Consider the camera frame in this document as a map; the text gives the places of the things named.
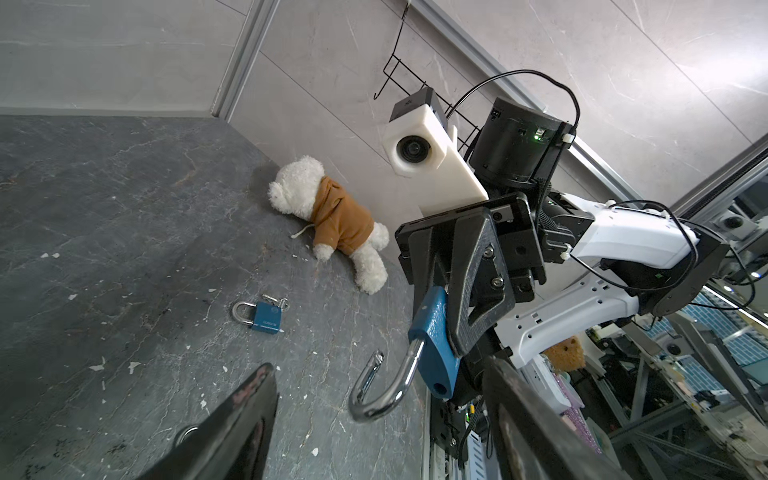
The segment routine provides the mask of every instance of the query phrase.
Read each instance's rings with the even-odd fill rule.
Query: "camera lens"
[[[429,142],[416,135],[410,135],[398,142],[397,151],[403,160],[417,164],[427,159]]]

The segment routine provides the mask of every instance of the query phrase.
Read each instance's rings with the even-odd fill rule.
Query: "white camera housing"
[[[429,143],[424,161],[408,162],[398,152],[398,143],[412,135]],[[390,121],[382,146],[392,169],[409,182],[413,200],[425,217],[488,199],[485,188],[458,152],[455,139],[448,136],[428,105]]]

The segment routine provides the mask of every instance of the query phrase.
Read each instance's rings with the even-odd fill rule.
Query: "black cable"
[[[475,151],[475,147],[478,144],[478,138],[480,138],[480,134],[482,133],[482,127],[478,130],[478,133],[475,135],[474,138],[472,138],[472,142],[469,143],[469,146],[467,147],[467,151],[464,152],[464,161],[466,163],[469,163],[469,158],[472,155],[472,152]]]
[[[445,118],[450,118],[451,115],[453,115],[453,112],[456,111],[458,106],[461,105],[464,102],[464,100],[467,99],[467,97],[469,95],[475,93],[479,88],[483,87],[484,85],[489,84],[492,81],[496,81],[499,78],[509,77],[511,75],[517,75],[517,74],[521,74],[521,73],[529,73],[529,74],[532,74],[532,75],[537,75],[537,76],[539,76],[539,77],[541,77],[541,78],[543,78],[545,80],[548,80],[549,83],[553,84],[555,87],[562,88],[563,90],[565,90],[568,93],[568,95],[571,96],[571,100],[574,102],[574,108],[576,109],[576,118],[574,120],[574,127],[571,130],[571,133],[576,135],[575,131],[576,131],[576,127],[578,127],[578,121],[581,118],[581,109],[579,108],[578,100],[576,99],[576,95],[574,94],[574,92],[570,88],[568,88],[567,85],[560,83],[559,81],[553,79],[549,75],[547,75],[545,73],[541,73],[538,70],[529,70],[527,68],[523,68],[523,69],[520,69],[520,70],[506,71],[504,73],[500,73],[498,75],[494,75],[493,77],[487,78],[484,81],[481,81],[480,83],[478,83],[477,85],[472,87],[461,98],[459,98],[459,100],[455,104],[453,104],[452,107],[450,107],[448,109],[448,112],[445,114]]]
[[[613,204],[612,207],[622,207],[624,205],[636,204],[636,203],[643,203],[643,204],[646,204],[646,205],[651,205],[653,207],[657,207],[657,208],[660,208],[660,209],[666,211],[670,215],[670,218],[672,219],[674,224],[677,226],[677,228],[683,234],[683,238],[685,239],[685,241],[688,243],[688,247],[690,248],[690,251],[692,253],[691,256],[690,256],[690,261],[688,262],[688,265],[685,267],[685,271],[680,275],[680,277],[677,278],[677,280],[674,281],[674,283],[672,283],[671,285],[659,286],[659,287],[654,287],[654,288],[640,288],[640,287],[636,287],[636,286],[621,285],[620,283],[616,283],[616,282],[614,282],[612,280],[609,280],[609,279],[605,278],[604,276],[600,275],[598,271],[596,271],[591,266],[587,265],[580,258],[577,258],[573,254],[571,255],[571,258],[576,260],[579,264],[581,264],[582,267],[584,267],[587,270],[589,270],[590,272],[592,272],[597,278],[599,278],[599,279],[603,280],[604,282],[607,282],[607,283],[609,283],[609,284],[611,284],[613,286],[617,286],[617,287],[619,287],[621,289],[624,289],[624,290],[633,290],[634,292],[658,292],[660,290],[667,290],[667,289],[670,289],[670,288],[674,288],[674,287],[680,285],[683,282],[683,280],[685,280],[688,277],[688,275],[690,274],[690,271],[696,266],[696,264],[699,263],[699,250],[696,248],[696,244],[694,244],[694,242],[688,237],[688,234],[686,233],[685,229],[683,228],[683,224],[680,223],[680,221],[677,219],[677,217],[675,217],[675,215],[672,213],[672,210],[670,210],[670,208],[667,207],[664,204],[660,204],[659,202],[655,202],[655,201],[652,201],[652,200],[627,200],[627,201],[624,201],[624,202],[619,202],[617,204]]]
[[[480,415],[483,415],[482,413],[482,406],[483,403],[485,403],[485,399],[480,397],[480,400],[478,400],[478,404],[475,406],[475,414],[472,416],[472,418],[469,419],[469,425],[467,425],[467,429],[464,431],[464,436],[462,436],[462,440],[458,444],[458,466],[459,468],[464,468],[464,445],[467,443],[467,438],[469,437],[469,434],[472,433],[472,429],[475,427],[475,423],[477,423],[478,419],[480,418]]]
[[[493,432],[491,431],[491,423],[488,423],[488,443],[485,444],[485,457],[490,460],[493,456]]]
[[[766,276],[768,276],[768,273],[766,275],[761,275],[761,276],[757,277],[755,280],[752,280],[752,282],[753,283],[757,283],[757,282],[761,281],[762,279],[764,279]],[[750,284],[749,283],[749,279],[747,279],[747,283],[734,283],[734,282],[731,282],[728,279],[724,279],[724,280],[727,281],[728,283],[730,283],[733,286],[747,286],[747,285]]]
[[[654,325],[656,325],[656,321],[657,321],[657,320],[661,320],[661,317],[660,317],[660,316],[655,316],[655,317],[654,317],[654,319],[653,319],[653,320],[651,320],[651,322],[650,322],[650,326],[648,327],[648,329],[644,329],[643,327],[639,326],[639,325],[637,324],[637,322],[635,322],[635,321],[634,321],[634,319],[632,319],[632,323],[634,323],[634,325],[635,325],[637,328],[639,328],[639,329],[643,330],[644,332],[650,332],[652,329],[654,329]]]
[[[712,306],[712,305],[706,305],[704,303],[694,303],[691,302],[689,305],[695,305],[695,306],[702,306],[704,308],[710,308],[712,310],[725,310],[725,311],[734,311],[734,310],[741,310],[742,308],[747,308],[754,300],[755,296],[757,295],[757,288],[755,287],[755,280],[752,279],[752,276],[750,275],[749,270],[746,268],[746,265],[744,265],[743,260],[741,260],[741,257],[739,257],[739,254],[736,253],[736,251],[733,249],[733,246],[730,244],[730,242],[723,238],[722,235],[720,235],[715,230],[712,230],[709,227],[706,227],[702,225],[701,223],[696,223],[692,220],[688,219],[681,219],[685,223],[690,223],[691,225],[700,228],[701,230],[706,230],[707,232],[711,233],[715,237],[718,237],[720,240],[722,240],[725,243],[728,243],[728,248],[730,248],[730,251],[733,253],[733,255],[736,257],[736,261],[739,263],[739,266],[741,269],[746,273],[746,279],[749,283],[745,283],[741,286],[751,286],[752,287],[752,293],[750,294],[750,298],[742,305],[742,306]]]

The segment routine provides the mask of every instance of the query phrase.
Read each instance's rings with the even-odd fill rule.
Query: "teddy bear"
[[[387,272],[379,251],[389,243],[389,231],[326,176],[318,160],[305,156],[280,168],[269,196],[280,213],[296,215],[315,227],[313,252],[319,261],[326,262],[341,250],[352,259],[355,283],[363,292],[373,295],[384,286]]]

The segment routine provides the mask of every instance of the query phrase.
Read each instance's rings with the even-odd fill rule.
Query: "metal hook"
[[[368,388],[373,382],[373,377],[379,371],[384,362],[384,353],[377,350],[371,355],[365,369],[358,377],[352,392],[349,394],[349,413],[356,422],[372,422],[387,413],[391,412],[406,396],[408,388],[411,386],[416,374],[416,367],[424,351],[425,341],[423,339],[414,339],[408,347],[406,357],[400,365],[397,376],[389,385],[387,390],[376,400],[369,403],[362,403],[368,392]]]

